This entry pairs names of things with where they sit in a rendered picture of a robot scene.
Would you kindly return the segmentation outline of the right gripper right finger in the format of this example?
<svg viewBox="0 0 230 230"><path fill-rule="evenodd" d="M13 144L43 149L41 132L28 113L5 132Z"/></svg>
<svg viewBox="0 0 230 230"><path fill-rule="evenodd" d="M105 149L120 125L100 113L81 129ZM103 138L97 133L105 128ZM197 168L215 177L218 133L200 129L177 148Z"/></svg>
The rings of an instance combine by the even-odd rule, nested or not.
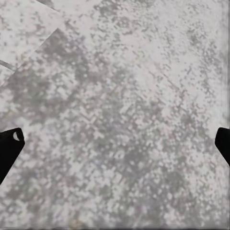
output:
<svg viewBox="0 0 230 230"><path fill-rule="evenodd" d="M219 127L215 145L230 166L230 129Z"/></svg>

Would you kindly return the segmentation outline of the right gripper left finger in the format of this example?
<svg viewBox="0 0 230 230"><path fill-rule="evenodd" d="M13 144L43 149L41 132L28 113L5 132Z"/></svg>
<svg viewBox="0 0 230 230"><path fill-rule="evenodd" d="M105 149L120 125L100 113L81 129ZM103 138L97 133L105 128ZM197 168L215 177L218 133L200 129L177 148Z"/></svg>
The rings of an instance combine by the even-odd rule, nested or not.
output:
<svg viewBox="0 0 230 230"><path fill-rule="evenodd" d="M21 128L0 133L0 185L23 149L26 138Z"/></svg>

